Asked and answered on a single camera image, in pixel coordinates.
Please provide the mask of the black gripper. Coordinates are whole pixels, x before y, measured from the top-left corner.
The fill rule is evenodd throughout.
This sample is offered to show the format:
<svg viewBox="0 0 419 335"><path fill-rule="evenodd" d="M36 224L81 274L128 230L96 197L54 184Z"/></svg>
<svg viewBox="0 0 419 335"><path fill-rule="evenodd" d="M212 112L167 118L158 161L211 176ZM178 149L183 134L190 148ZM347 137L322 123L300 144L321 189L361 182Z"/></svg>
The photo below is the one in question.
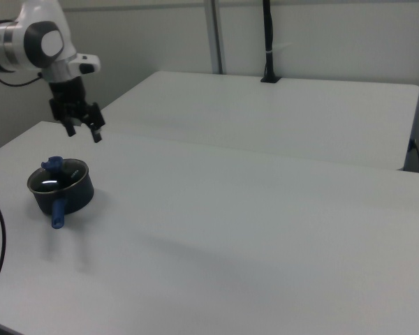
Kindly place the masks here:
<svg viewBox="0 0 419 335"><path fill-rule="evenodd" d="M75 135L74 121L86 124L95 143L102 140L101 127L105 125L97 103L86 102L86 91L81 77L65 82L50 82L52 98L50 107L53 117L65 127L69 137Z"/></svg>

